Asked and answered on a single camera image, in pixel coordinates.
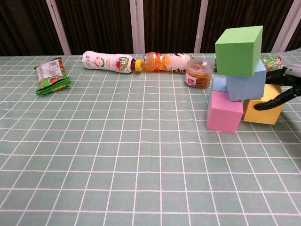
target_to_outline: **yellow bottle cap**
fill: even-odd
[[[135,70],[140,72],[143,69],[143,60],[137,59],[135,62]]]

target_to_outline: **pink cube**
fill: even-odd
[[[235,133],[243,113],[241,101],[230,101],[228,93],[212,91],[207,111],[207,129]]]

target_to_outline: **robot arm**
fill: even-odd
[[[282,69],[267,72],[266,84],[292,86],[292,88],[268,102],[256,104],[254,108],[258,111],[275,108],[301,96],[301,65],[291,64],[284,66]]]

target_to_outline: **toy block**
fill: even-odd
[[[229,28],[215,43],[218,74],[252,77],[261,56],[263,26]]]
[[[253,77],[227,76],[230,101],[248,100],[263,97],[267,69],[260,60]]]
[[[219,91],[219,92],[227,92],[227,85],[226,85],[226,77],[221,77],[219,75],[214,75],[212,79],[212,84],[209,93],[209,100],[211,98],[212,91]]]
[[[212,91],[207,111],[207,129],[235,133],[242,116],[241,101],[230,101],[228,93]]]
[[[274,99],[280,93],[279,85],[265,84],[263,97],[244,101],[244,121],[275,125],[284,105],[265,111],[255,110],[254,105]]]

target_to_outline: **plastic jar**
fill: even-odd
[[[204,59],[192,59],[187,63],[185,84],[188,87],[206,89],[210,85],[214,64]]]

